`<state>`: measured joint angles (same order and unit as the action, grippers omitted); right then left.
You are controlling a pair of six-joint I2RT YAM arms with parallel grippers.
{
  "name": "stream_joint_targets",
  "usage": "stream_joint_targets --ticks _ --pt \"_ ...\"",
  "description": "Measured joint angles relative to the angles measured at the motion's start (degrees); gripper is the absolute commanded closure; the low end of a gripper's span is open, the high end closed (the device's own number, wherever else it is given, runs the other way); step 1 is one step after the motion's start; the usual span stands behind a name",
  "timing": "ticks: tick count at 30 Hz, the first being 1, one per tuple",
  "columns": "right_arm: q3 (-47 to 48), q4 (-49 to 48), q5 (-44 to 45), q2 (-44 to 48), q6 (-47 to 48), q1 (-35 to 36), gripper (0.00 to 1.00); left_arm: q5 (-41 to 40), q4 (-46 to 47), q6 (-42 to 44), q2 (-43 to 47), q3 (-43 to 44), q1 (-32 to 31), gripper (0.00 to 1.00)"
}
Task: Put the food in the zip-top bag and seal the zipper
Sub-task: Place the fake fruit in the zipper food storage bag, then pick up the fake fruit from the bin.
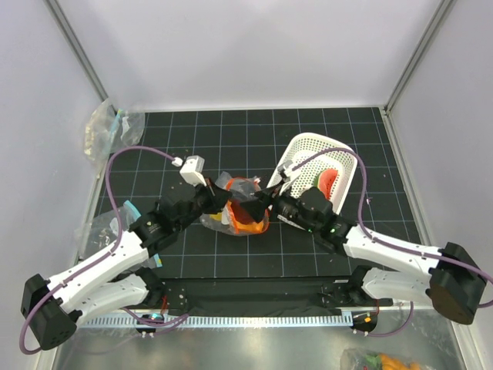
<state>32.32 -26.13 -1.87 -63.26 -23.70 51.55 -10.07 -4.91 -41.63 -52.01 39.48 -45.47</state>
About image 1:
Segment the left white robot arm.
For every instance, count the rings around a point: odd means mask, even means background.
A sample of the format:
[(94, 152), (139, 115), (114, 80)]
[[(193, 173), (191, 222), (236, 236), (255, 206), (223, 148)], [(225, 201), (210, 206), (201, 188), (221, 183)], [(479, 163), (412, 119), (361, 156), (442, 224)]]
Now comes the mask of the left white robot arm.
[(149, 268), (140, 267), (122, 280), (117, 276), (174, 244), (179, 233), (202, 215), (219, 213), (231, 197), (231, 192), (206, 179), (187, 200), (157, 201), (114, 242), (83, 262), (50, 278), (31, 276), (22, 295), (21, 351), (36, 353), (25, 346), (27, 331), (33, 333), (39, 350), (48, 351), (95, 316), (133, 305), (160, 305), (164, 285)]

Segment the orange zipper clear bag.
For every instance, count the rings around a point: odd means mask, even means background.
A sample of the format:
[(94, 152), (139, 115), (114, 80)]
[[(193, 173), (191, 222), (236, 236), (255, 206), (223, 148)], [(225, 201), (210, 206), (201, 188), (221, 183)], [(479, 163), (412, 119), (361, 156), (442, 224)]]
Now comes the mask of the orange zipper clear bag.
[(240, 205), (251, 200), (260, 190), (259, 177), (232, 177), (223, 171), (216, 180), (216, 185), (232, 193), (226, 206), (217, 214), (204, 214), (200, 223), (211, 230), (233, 236), (247, 236), (264, 233), (269, 225), (269, 213), (266, 210), (261, 221), (256, 222)]

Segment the white perforated plastic basket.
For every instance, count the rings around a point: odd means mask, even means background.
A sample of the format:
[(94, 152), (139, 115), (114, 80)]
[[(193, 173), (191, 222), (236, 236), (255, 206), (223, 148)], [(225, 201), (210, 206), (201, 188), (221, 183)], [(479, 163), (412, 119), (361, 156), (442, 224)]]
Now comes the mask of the white perforated plastic basket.
[(333, 211), (339, 214), (357, 169), (354, 151), (346, 144), (316, 133), (300, 133), (293, 137), (283, 154), (279, 156), (278, 166), (287, 160), (295, 165), (302, 164), (301, 175), (291, 185), (290, 195), (298, 198), (313, 187), (315, 176), (329, 168), (338, 171), (332, 187), (330, 202)]

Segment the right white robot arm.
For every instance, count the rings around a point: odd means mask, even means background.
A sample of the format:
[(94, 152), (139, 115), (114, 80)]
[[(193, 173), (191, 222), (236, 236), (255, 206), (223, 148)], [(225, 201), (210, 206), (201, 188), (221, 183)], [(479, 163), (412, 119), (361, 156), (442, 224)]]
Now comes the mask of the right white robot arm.
[(353, 273), (347, 296), (356, 305), (391, 298), (432, 306), (443, 317), (469, 325), (481, 308), (488, 276), (459, 244), (432, 247), (369, 230), (333, 211), (332, 203), (311, 187), (298, 198), (277, 187), (254, 194), (241, 207), (255, 220), (266, 210), (312, 233), (326, 252), (387, 267)]

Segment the orange papaya slice toy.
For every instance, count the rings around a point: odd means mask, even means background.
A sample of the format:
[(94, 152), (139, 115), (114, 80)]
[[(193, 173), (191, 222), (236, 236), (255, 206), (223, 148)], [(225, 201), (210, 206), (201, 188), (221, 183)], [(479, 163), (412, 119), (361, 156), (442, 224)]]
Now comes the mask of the orange papaya slice toy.
[(237, 200), (230, 200), (226, 205), (226, 209), (230, 219), (230, 226), (235, 235), (262, 234), (269, 227), (269, 217), (265, 217), (261, 222), (256, 223)]

